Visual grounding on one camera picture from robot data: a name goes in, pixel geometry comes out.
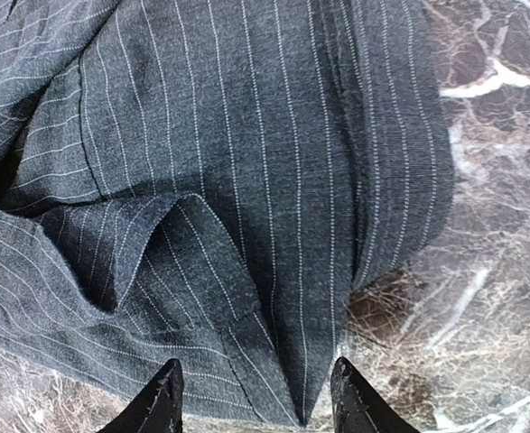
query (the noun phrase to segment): marble surface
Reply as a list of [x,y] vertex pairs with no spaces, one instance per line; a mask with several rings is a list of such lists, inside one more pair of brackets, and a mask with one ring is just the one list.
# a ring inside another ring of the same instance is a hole
[[[442,237],[350,305],[342,353],[429,433],[530,433],[530,0],[424,0],[458,183]],[[125,401],[0,352],[0,432]],[[187,431],[281,432],[187,418]],[[328,393],[311,431],[332,431]]]

